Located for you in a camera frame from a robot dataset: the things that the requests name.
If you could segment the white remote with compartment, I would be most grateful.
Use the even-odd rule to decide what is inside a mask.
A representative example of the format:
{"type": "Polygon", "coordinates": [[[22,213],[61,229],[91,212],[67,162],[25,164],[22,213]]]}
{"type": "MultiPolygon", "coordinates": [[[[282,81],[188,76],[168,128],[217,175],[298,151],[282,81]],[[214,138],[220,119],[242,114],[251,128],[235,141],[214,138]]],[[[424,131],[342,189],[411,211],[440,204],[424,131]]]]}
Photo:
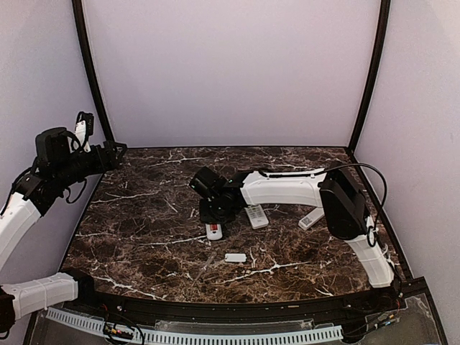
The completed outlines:
{"type": "Polygon", "coordinates": [[[218,241],[223,237],[221,224],[205,224],[206,237],[210,241],[218,241]]]}

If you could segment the white remote with green buttons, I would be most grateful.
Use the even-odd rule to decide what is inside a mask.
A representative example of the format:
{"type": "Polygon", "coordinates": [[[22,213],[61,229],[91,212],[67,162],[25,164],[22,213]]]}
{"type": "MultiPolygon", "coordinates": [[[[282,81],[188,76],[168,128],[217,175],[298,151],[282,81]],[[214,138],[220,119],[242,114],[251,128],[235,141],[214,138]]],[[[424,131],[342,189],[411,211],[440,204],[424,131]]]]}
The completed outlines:
{"type": "Polygon", "coordinates": [[[269,225],[268,218],[261,205],[245,208],[249,222],[253,229],[261,229],[269,225]]]}

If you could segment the clear handle screwdriver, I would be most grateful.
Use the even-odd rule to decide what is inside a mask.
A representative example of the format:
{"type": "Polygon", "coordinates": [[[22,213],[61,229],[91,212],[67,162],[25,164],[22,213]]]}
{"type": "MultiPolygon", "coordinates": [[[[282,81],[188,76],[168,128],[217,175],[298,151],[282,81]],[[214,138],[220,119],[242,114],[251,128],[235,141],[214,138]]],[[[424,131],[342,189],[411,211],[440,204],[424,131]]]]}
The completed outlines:
{"type": "Polygon", "coordinates": [[[200,270],[198,271],[198,274],[197,276],[195,277],[193,283],[192,283],[192,287],[197,283],[197,281],[199,280],[199,278],[203,275],[203,273],[208,269],[209,265],[214,261],[214,259],[216,258],[216,255],[217,253],[216,252],[212,252],[211,255],[209,256],[209,258],[206,260],[206,263],[204,264],[204,266],[202,266],[202,268],[200,268],[200,270]]]}

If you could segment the white battery cover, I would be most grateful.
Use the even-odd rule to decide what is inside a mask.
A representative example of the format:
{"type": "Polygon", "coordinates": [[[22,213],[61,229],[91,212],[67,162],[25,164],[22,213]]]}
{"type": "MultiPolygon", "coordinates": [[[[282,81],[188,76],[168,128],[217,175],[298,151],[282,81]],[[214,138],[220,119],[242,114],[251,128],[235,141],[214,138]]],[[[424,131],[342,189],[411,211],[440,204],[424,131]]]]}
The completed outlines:
{"type": "Polygon", "coordinates": [[[247,256],[244,253],[226,253],[224,256],[225,262],[244,263],[247,256]]]}

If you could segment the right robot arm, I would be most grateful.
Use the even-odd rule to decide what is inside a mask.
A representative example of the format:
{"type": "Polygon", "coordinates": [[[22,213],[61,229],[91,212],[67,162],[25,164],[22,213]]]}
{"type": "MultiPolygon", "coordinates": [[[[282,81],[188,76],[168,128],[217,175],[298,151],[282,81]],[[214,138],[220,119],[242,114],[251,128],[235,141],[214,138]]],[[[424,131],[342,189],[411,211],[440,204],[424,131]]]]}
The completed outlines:
{"type": "Polygon", "coordinates": [[[391,284],[396,269],[387,246],[378,237],[378,215],[372,215],[364,191],[349,173],[351,164],[335,162],[329,168],[302,172],[239,171],[230,179],[202,167],[189,186],[201,197],[199,216],[208,238],[221,238],[221,227],[246,210],[253,228],[266,226],[264,204],[304,205],[312,211],[298,223],[309,229],[326,220],[331,236],[347,243],[364,268],[375,290],[367,306],[383,311],[395,299],[391,284]]]}

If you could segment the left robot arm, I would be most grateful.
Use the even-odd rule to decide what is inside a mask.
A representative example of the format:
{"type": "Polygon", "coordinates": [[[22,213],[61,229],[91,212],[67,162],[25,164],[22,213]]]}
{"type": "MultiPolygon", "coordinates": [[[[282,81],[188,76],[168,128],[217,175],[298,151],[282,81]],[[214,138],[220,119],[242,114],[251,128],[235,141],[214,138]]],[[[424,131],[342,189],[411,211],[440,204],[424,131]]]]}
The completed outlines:
{"type": "MultiPolygon", "coordinates": [[[[35,139],[37,156],[32,166],[13,182],[1,211],[1,263],[5,264],[22,237],[64,196],[75,183],[91,175],[117,169],[127,146],[105,141],[89,145],[64,127],[48,129],[35,139]]],[[[23,283],[1,285],[1,336],[25,315],[74,301],[86,313],[101,308],[101,296],[93,291],[92,279],[77,270],[23,283]]]]}

